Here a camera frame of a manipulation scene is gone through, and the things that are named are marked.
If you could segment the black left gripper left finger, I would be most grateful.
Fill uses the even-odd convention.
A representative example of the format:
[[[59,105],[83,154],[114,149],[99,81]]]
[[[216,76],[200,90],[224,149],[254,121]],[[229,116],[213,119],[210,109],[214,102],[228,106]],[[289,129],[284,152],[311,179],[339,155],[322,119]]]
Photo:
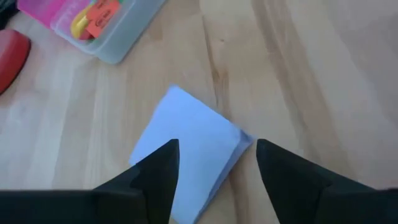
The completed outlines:
[[[178,182],[179,141],[171,139],[136,165],[105,182],[99,223],[168,223]]]

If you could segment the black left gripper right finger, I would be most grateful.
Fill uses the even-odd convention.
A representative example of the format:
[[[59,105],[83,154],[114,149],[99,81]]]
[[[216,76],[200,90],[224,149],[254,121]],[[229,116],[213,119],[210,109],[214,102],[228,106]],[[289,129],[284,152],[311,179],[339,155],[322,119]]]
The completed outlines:
[[[280,223],[397,224],[397,189],[373,189],[266,139],[256,158]]]

